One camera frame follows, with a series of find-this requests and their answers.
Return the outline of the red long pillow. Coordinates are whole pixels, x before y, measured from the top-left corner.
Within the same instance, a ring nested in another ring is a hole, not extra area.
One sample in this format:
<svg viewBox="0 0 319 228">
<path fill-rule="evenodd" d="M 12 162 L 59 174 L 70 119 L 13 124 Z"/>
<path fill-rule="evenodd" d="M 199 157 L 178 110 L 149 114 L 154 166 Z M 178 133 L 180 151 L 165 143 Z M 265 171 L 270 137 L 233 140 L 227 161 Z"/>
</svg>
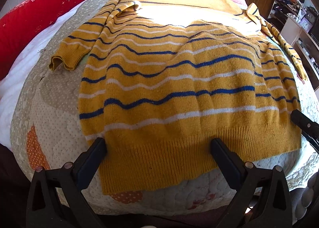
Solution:
<svg viewBox="0 0 319 228">
<path fill-rule="evenodd" d="M 84 0 L 26 0 L 1 18 L 1 79 L 37 34 Z"/>
</svg>

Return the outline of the white shelf cabinet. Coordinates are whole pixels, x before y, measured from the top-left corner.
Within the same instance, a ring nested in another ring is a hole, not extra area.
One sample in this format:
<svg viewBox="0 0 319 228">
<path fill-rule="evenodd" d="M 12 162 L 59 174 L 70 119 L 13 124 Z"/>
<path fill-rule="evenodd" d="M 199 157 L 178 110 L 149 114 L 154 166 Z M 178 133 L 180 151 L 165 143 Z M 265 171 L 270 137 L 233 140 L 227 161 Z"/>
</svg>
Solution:
<svg viewBox="0 0 319 228">
<path fill-rule="evenodd" d="M 299 54 L 312 87 L 317 91 L 318 69 L 314 63 L 318 65 L 318 44 L 291 16 L 288 16 L 281 35 Z"/>
</svg>

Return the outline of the small white clock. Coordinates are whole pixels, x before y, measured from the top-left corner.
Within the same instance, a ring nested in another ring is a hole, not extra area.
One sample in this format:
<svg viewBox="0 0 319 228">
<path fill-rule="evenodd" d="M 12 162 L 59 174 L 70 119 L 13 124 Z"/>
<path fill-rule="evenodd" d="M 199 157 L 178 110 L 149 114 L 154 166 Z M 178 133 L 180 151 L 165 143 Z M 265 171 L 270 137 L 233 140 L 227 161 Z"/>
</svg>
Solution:
<svg viewBox="0 0 319 228">
<path fill-rule="evenodd" d="M 307 20 L 306 17 L 303 17 L 299 25 L 308 33 L 312 28 L 312 23 Z"/>
</svg>

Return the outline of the yellow striped knit sweater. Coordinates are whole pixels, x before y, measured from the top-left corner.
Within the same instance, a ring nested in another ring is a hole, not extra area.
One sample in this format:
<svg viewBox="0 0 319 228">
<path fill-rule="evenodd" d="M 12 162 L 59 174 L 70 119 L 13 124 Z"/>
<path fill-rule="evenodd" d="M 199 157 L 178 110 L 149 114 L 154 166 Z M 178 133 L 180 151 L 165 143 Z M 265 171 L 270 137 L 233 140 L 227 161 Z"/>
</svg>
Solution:
<svg viewBox="0 0 319 228">
<path fill-rule="evenodd" d="M 301 59 L 255 4 L 109 0 L 62 40 L 50 69 L 87 60 L 78 113 L 87 142 L 103 137 L 104 194 L 150 191 L 216 167 L 221 138 L 243 160 L 294 151 Z"/>
</svg>

